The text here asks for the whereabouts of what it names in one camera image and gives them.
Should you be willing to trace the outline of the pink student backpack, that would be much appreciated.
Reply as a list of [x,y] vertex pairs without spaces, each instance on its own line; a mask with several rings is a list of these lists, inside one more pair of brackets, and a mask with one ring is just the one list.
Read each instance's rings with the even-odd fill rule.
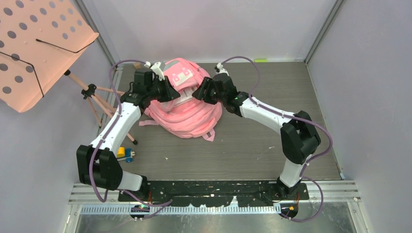
[[[194,85],[199,87],[204,77],[209,77],[201,66],[183,58],[166,62],[163,73],[176,91]],[[152,119],[140,121],[139,126],[159,125],[180,138],[202,137],[214,141],[214,127],[223,113],[221,104],[208,104],[195,98],[179,106],[173,102],[151,101],[144,114]]]

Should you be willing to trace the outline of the white ruler set package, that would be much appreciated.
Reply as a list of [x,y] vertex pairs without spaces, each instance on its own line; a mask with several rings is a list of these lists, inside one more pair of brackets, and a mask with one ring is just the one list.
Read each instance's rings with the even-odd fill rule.
[[179,106],[193,99],[192,94],[197,90],[198,86],[189,86],[179,90],[180,97],[173,102],[174,106]]

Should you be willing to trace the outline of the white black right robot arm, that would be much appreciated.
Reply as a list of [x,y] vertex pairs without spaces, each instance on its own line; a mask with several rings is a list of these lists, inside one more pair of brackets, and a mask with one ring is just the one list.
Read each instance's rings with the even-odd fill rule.
[[282,112],[267,105],[247,92],[238,91],[226,73],[204,78],[192,96],[209,104],[221,103],[228,112],[254,120],[278,133],[286,161],[275,188],[283,199],[296,194],[303,169],[321,144],[307,112]]

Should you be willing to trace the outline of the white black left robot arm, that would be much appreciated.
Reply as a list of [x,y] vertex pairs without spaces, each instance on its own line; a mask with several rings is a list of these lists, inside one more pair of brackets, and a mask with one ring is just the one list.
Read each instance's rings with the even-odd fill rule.
[[179,97],[160,68],[135,71],[131,89],[120,97],[108,125],[89,145],[80,145],[76,151],[80,182],[107,190],[130,190],[136,200],[145,200],[149,195],[148,186],[143,184],[146,178],[124,171],[116,154],[151,101],[168,102]]

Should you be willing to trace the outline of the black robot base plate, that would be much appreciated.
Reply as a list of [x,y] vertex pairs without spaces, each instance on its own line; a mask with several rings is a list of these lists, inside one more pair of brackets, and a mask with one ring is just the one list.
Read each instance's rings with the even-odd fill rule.
[[306,184],[300,183],[288,194],[275,181],[148,181],[142,190],[118,196],[120,202],[135,198],[154,204],[171,201],[172,207],[226,207],[231,203],[265,207],[278,201],[308,200],[309,192]]

